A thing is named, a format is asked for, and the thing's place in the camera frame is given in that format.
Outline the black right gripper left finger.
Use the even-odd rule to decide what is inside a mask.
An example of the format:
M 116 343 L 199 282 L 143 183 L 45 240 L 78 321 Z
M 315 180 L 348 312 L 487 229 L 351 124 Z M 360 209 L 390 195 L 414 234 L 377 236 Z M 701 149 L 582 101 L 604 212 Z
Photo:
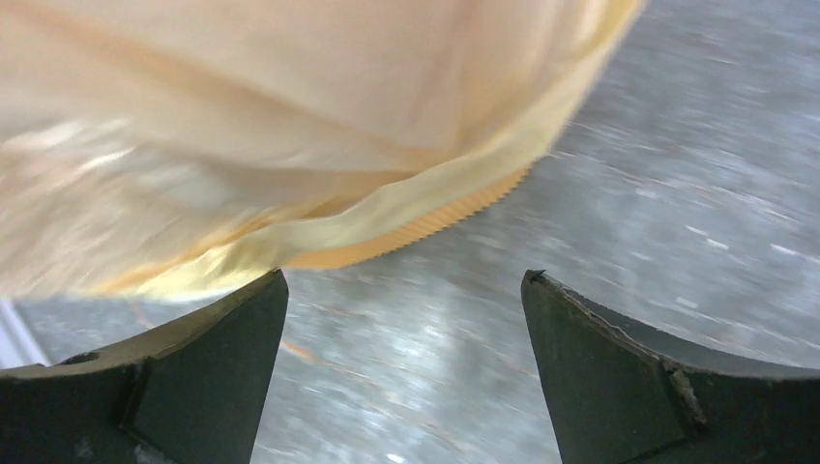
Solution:
M 247 463 L 288 306 L 273 271 L 123 341 L 1 373 L 5 463 Z

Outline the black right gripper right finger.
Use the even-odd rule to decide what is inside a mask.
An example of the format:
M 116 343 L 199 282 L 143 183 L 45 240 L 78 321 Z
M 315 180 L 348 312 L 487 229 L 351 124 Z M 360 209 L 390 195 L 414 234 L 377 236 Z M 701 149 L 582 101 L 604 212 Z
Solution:
M 715 350 L 541 271 L 523 311 L 566 463 L 815 463 L 819 373 Z

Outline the cream translucent plastic trash bag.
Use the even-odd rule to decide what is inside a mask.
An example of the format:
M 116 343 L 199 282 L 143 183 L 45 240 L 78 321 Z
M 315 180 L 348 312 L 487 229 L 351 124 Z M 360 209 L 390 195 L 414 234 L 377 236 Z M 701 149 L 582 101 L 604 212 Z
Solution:
M 228 291 L 542 158 L 641 1 L 5 1 L 1 292 Z

